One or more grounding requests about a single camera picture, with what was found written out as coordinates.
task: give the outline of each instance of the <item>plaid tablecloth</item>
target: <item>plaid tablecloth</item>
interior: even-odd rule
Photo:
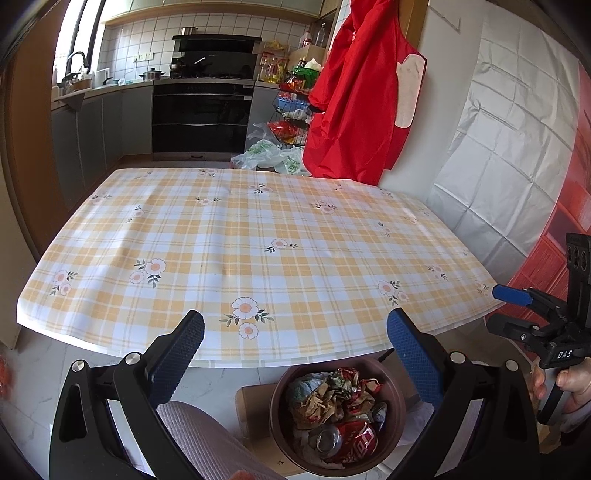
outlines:
[[[115,171],[57,235],[18,321],[94,351],[143,352],[188,310],[191,363],[289,365],[390,347],[401,306],[437,333],[496,307],[493,279],[422,203],[350,180]]]

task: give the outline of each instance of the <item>red can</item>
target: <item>red can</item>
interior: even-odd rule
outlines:
[[[327,425],[316,437],[316,450],[331,463],[352,463],[374,453],[378,437],[366,421]]]

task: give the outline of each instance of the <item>red apron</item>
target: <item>red apron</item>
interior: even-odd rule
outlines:
[[[426,60],[402,35],[395,0],[352,0],[310,94],[304,164],[314,177],[377,185],[408,137]]]

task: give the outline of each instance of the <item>window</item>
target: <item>window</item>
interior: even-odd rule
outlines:
[[[91,68],[96,67],[104,30],[104,25],[99,25],[99,19],[104,6],[105,0],[70,1],[61,24],[53,61],[54,68],[57,69],[58,82],[68,73],[78,72],[83,67],[81,55],[74,56],[70,62],[67,60],[68,56],[76,51],[84,52]],[[95,48],[97,39],[99,48]]]

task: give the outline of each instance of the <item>tile floor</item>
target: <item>tile floor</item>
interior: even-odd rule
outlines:
[[[514,358],[523,371],[529,371],[527,360],[506,340],[490,335],[481,320],[438,336],[448,349],[461,349],[472,360],[482,360],[491,365]],[[12,370],[14,382],[8,401],[0,401],[0,417],[16,444],[30,464],[46,480],[50,432],[53,418],[68,368],[74,360],[83,358],[92,366],[110,365],[119,359],[100,353],[89,352],[66,345],[57,340],[22,329],[17,349],[10,351],[0,346]],[[199,407],[219,421],[234,436],[240,437],[234,398],[237,390],[245,385],[275,383],[287,367],[213,369],[190,368],[185,373],[173,400],[180,400]],[[128,448],[136,466],[141,456],[132,440],[131,432],[123,419],[118,404],[113,416],[119,434]],[[374,469],[356,476],[355,480],[383,480],[385,475]],[[302,473],[295,480],[318,480],[312,474]]]

